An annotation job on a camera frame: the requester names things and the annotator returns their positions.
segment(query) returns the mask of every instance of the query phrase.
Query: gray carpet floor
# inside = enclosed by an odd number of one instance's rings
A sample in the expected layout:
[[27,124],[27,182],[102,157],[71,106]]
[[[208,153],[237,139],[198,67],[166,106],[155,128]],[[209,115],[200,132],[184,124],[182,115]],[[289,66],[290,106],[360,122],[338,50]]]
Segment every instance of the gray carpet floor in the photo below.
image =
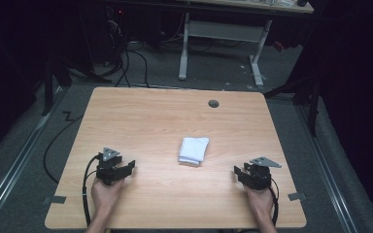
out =
[[[246,45],[240,47],[242,50],[248,50]],[[137,52],[147,59],[148,83],[151,87],[257,92],[265,92],[284,84],[297,56],[302,51],[302,48],[288,49],[282,52],[270,47],[264,48],[259,60],[264,87],[258,88],[254,85],[249,61],[244,55],[220,54],[220,50],[217,48],[210,48],[205,52],[198,51],[205,49],[205,46],[191,48],[187,79],[181,82],[178,80],[179,48],[155,50],[148,46],[141,47],[141,44],[133,44],[130,48],[133,50],[141,48]],[[130,52],[129,61],[130,65],[126,73],[128,80],[132,86],[144,86],[145,64],[143,59]],[[98,73],[102,73],[106,69],[108,68],[101,65],[96,66]],[[45,226],[49,205],[43,204],[43,200],[46,197],[51,197],[56,189],[56,184],[51,181],[43,169],[45,150],[62,128],[70,123],[65,120],[66,114],[64,112],[70,112],[70,118],[81,116],[85,112],[91,91],[100,85],[114,86],[121,73],[122,71],[119,71],[108,77],[113,81],[109,84],[74,78],[73,85],[61,91],[63,97],[53,109],[30,158],[21,170],[20,176],[14,181],[11,192],[0,208],[0,232],[57,232],[49,230]],[[124,85],[126,83],[122,81],[119,86]],[[22,150],[28,136],[41,119],[41,113],[44,110],[43,96],[44,90],[40,88],[37,92],[38,101],[14,124],[11,132],[0,145],[0,183]],[[305,122],[299,115],[299,110],[302,111],[308,106],[295,107],[292,105],[290,97],[291,94],[281,94],[268,99],[267,103],[295,186],[307,197],[301,202],[307,217],[307,225],[301,229],[280,229],[279,232],[345,232],[323,180],[309,132],[305,130]],[[316,140],[319,142],[334,180],[348,206],[356,231],[373,232],[371,202],[339,145],[322,101],[319,108]],[[48,169],[57,179],[62,174],[79,126],[80,122],[77,121],[68,127],[54,141],[47,154]],[[59,232],[81,231],[59,230]]]

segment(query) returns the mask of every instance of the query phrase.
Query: person's right hand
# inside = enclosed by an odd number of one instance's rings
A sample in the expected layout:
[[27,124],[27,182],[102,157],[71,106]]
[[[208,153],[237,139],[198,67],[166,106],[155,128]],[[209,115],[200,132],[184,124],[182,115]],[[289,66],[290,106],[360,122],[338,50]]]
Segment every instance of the person's right hand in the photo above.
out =
[[271,219],[274,200],[268,188],[263,190],[250,189],[244,185],[250,201],[250,207],[255,215],[256,223],[262,233],[275,233],[277,229]]

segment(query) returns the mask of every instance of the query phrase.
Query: wooden tabletop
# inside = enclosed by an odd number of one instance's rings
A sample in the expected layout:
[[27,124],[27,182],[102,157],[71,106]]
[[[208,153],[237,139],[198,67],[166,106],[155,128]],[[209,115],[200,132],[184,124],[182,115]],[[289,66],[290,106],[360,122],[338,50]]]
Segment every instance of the wooden tabletop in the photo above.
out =
[[[220,105],[211,108],[210,100]],[[208,137],[199,166],[178,162],[184,137]],[[119,150],[122,164],[136,167],[126,178],[109,228],[254,228],[248,198],[233,173],[253,158],[265,156],[280,189],[277,227],[306,224],[277,132],[262,94],[255,92],[95,88],[56,196],[48,228],[85,228],[82,182],[89,160],[104,147]],[[92,164],[95,170],[97,161]],[[88,179],[88,190],[94,175]],[[88,204],[93,214],[90,193]]]
[[314,8],[311,6],[310,3],[307,3],[304,7],[299,7],[296,4],[296,0],[285,0],[286,2],[292,3],[291,7],[285,7],[280,5],[279,3],[283,0],[276,0],[276,4],[266,4],[265,0],[258,1],[258,0],[188,0],[190,2],[196,3],[208,3],[208,4],[216,4],[216,5],[226,5],[226,6],[233,6],[233,7],[243,7],[243,8],[254,8],[254,9],[262,9],[262,10],[271,10],[271,11],[279,11],[279,12],[293,12],[293,13],[305,13],[311,14],[314,12]]

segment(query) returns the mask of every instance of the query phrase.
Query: hand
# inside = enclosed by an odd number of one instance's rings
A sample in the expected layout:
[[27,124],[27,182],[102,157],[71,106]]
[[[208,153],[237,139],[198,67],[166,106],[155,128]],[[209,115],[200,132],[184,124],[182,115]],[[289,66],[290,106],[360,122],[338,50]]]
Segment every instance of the hand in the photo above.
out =
[[274,206],[272,194],[268,188],[263,190],[250,189],[244,185],[250,200],[250,207],[255,215],[256,223],[262,233],[275,233],[274,223],[271,219],[271,211]]
[[91,189],[95,214],[86,232],[105,231],[107,221],[118,201],[119,191],[123,182],[124,179],[121,179],[111,185],[105,185],[101,180],[95,178]]

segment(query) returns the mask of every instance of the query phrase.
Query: folded cloth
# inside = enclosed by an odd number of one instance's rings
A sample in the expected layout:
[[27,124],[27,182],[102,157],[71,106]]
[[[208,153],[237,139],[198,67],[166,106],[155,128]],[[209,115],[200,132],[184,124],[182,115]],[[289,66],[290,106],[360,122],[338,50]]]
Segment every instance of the folded cloth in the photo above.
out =
[[204,160],[209,141],[209,138],[184,138],[179,161],[198,165]]

